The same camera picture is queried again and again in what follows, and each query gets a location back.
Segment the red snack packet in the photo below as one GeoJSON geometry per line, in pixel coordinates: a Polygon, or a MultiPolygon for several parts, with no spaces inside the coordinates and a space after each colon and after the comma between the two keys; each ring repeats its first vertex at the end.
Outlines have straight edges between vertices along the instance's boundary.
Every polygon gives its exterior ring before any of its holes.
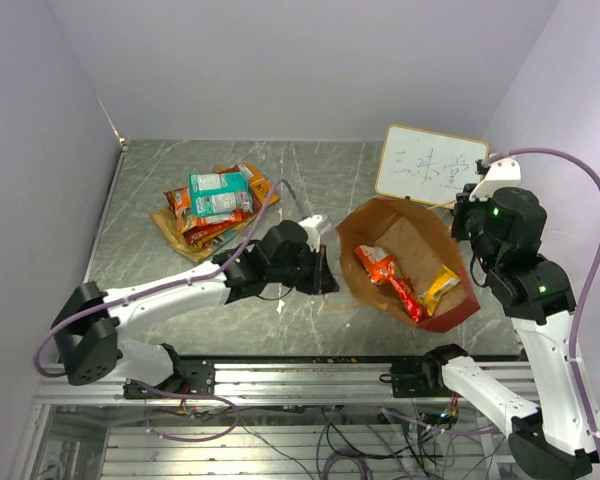
{"type": "Polygon", "coordinates": [[[415,323],[419,323],[427,317],[426,307],[419,301],[409,278],[390,277],[389,283],[395,290],[404,310],[415,323]]]}

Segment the orange Fox's fruits bag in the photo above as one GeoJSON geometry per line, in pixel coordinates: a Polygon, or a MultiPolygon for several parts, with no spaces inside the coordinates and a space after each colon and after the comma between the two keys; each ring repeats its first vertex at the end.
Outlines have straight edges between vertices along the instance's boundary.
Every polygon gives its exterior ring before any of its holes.
{"type": "Polygon", "coordinates": [[[192,203],[187,187],[166,191],[164,195],[170,210],[175,215],[176,224],[181,233],[192,228],[206,227],[224,222],[241,222],[253,215],[252,212],[236,209],[228,213],[196,216],[192,210],[192,203]]]}

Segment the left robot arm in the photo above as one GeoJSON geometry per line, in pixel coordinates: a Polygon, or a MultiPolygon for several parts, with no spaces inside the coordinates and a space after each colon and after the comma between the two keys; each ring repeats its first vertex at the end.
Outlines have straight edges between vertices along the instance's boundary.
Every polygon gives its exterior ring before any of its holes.
{"type": "Polygon", "coordinates": [[[53,339],[70,384],[83,386],[110,373],[150,385],[162,397],[183,387],[183,360],[167,344],[133,339],[136,330],[187,312],[260,298],[271,285],[284,293],[323,295],[338,290],[321,241],[329,222],[313,215],[284,220],[243,248],[142,285],[78,286],[53,325],[53,339]]]}

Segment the yellow snack packet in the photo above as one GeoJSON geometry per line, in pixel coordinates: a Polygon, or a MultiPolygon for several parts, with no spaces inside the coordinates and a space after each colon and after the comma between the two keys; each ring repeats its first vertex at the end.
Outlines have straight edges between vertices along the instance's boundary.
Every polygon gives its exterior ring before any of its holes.
{"type": "Polygon", "coordinates": [[[433,316],[442,298],[460,283],[460,277],[443,265],[428,289],[419,296],[419,300],[429,317],[433,316]]]}

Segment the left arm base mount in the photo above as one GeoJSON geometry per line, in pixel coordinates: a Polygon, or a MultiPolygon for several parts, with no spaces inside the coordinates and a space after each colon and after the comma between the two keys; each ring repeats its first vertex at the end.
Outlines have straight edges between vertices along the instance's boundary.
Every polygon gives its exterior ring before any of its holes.
{"type": "Polygon", "coordinates": [[[187,360],[161,384],[147,387],[136,380],[130,380],[123,387],[126,400],[177,399],[191,395],[209,396],[214,393],[215,369],[207,360],[187,360]]]}

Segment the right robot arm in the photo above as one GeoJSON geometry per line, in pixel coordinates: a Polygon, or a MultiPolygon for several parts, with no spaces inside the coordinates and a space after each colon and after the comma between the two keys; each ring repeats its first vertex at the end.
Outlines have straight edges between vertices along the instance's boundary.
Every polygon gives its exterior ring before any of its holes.
{"type": "Polygon", "coordinates": [[[547,213],[519,187],[512,157],[477,164],[480,180],[457,194],[451,235],[471,247],[471,267],[502,305],[521,340],[539,397],[531,402],[486,373],[461,347],[425,356],[422,387],[467,400],[504,435],[533,479],[581,479],[600,468],[600,413],[575,333],[581,304],[565,270],[540,254],[547,213]]]}

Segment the kraft kettle chips bag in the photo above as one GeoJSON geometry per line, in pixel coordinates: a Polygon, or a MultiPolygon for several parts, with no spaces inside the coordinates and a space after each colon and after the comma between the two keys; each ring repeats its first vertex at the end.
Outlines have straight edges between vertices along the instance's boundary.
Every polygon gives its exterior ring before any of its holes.
{"type": "Polygon", "coordinates": [[[175,215],[168,207],[151,213],[150,217],[155,225],[159,228],[163,236],[166,238],[170,246],[178,253],[196,263],[207,260],[212,255],[219,253],[220,250],[231,240],[236,238],[240,233],[244,232],[249,224],[255,219],[254,216],[251,220],[243,221],[237,226],[214,238],[203,248],[196,248],[194,246],[189,246],[186,243],[182,233],[180,233],[178,230],[175,215]]]}

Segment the orange snack packet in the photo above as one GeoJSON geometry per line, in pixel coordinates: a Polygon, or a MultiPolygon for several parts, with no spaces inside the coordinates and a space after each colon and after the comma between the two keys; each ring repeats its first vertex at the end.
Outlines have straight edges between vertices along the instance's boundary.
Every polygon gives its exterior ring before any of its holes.
{"type": "Polygon", "coordinates": [[[395,276],[395,256],[380,246],[359,245],[354,253],[363,265],[372,283],[380,285],[395,276]]]}

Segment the orange chips bag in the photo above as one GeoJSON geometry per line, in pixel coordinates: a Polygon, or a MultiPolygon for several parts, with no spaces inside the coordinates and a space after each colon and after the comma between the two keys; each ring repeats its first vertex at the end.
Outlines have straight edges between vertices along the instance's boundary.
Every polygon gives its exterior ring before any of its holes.
{"type": "Polygon", "coordinates": [[[244,178],[247,180],[254,208],[252,213],[255,215],[260,212],[263,207],[271,205],[279,200],[279,196],[277,194],[273,195],[272,200],[266,200],[267,195],[271,191],[272,185],[269,180],[250,163],[239,163],[233,167],[219,170],[214,173],[228,172],[241,172],[244,178]]]}

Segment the red chips bag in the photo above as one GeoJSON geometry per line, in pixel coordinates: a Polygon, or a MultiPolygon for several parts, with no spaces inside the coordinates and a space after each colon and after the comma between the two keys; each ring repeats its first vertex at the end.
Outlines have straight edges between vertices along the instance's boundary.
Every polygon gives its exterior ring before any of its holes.
{"type": "Polygon", "coordinates": [[[251,212],[233,212],[209,217],[197,217],[194,225],[182,235],[189,246],[203,248],[222,233],[255,216],[251,212]]]}

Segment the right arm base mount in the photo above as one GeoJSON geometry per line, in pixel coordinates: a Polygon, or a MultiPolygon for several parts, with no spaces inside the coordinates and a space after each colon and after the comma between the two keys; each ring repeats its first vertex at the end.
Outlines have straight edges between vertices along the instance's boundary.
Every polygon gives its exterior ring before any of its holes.
{"type": "Polygon", "coordinates": [[[388,373],[379,375],[379,381],[391,387],[392,396],[396,399],[442,397],[448,393],[444,387],[428,380],[419,360],[393,363],[388,373]]]}

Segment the teal Fox's candy bag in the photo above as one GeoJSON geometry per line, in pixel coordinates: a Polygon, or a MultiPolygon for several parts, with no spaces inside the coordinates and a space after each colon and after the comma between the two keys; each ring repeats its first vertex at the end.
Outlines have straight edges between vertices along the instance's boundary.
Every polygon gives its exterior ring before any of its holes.
{"type": "Polygon", "coordinates": [[[254,211],[247,180],[241,172],[189,174],[192,211],[207,217],[240,211],[254,211]]]}

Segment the red paper bag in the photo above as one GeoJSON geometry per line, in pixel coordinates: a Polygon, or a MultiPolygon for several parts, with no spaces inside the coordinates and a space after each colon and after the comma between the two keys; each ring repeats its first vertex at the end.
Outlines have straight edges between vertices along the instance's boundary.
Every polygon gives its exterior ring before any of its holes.
{"type": "Polygon", "coordinates": [[[480,310],[457,243],[431,210],[410,200],[373,198],[351,212],[337,227],[340,266],[351,295],[421,330],[446,333],[480,310]],[[459,284],[445,293],[433,316],[410,318],[395,290],[374,285],[354,253],[360,245],[379,246],[396,257],[397,271],[408,277],[417,294],[425,293],[445,267],[459,284]]]}

